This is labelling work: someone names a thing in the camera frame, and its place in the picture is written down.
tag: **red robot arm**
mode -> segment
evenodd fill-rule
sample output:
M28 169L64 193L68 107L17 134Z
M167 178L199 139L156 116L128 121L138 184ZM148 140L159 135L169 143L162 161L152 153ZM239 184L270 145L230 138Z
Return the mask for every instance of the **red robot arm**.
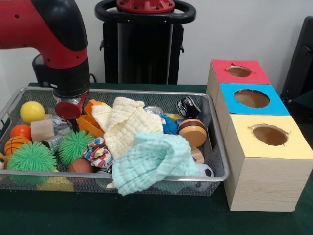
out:
M23 47L39 51L33 68L40 86L54 88L57 114L78 118L89 91L89 67L75 1L0 0L0 49Z

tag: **yellow ball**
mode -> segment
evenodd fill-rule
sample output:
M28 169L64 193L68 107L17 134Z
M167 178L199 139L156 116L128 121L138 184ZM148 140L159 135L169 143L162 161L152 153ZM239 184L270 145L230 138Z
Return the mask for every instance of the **yellow ball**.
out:
M45 109L40 103L30 101L21 107L20 115L24 122L30 124L33 121L41 121L45 116Z

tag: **orange ball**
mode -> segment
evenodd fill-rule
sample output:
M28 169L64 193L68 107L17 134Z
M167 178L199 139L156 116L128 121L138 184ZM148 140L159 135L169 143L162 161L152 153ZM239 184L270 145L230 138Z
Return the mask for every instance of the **orange ball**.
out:
M79 158L73 161L68 171L72 173L93 173L90 162L85 158Z
M15 137L15 136L24 136L31 141L30 127L27 125L15 126L10 133L10 138Z
M5 155L12 155L16 150L19 149L19 147L29 142L30 140L24 136L15 136L10 138L4 147Z

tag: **light blue muslin cloth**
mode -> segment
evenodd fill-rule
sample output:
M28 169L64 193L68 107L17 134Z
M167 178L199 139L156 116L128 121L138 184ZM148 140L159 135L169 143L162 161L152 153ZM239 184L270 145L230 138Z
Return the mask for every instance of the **light blue muslin cloth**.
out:
M199 169L182 136L138 133L135 146L114 161L112 174L118 193L125 196L144 191L166 176L197 177Z

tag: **metal wire basket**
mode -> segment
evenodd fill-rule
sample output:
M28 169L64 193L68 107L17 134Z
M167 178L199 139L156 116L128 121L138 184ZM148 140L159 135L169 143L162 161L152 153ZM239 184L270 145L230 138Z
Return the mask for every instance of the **metal wire basket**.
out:
M211 196L221 181L229 175L227 157L211 97L202 93L125 91L125 90L98 90L91 89L88 99L113 104L118 96L127 97L145 102L146 106L156 105L165 113L177 113L176 102L189 95L201 109L200 120L208 129L209 139L200 147L214 177L167 177L157 182L149 189L139 192L143 194L161 195L194 195ZM0 151L8 141L14 126L22 123L20 108L28 101L41 103L45 112L54 113L55 100L52 89L26 87L15 92L5 108L0 113ZM45 191L74 191L74 192L102 192L117 193L115 189L107 189L106 185L112 182L112 177L105 174L68 173L67 169L58 160L59 172L21 172L0 170L0 189L8 190L45 190ZM41 185L18 184L14 177L41 177L45 183Z

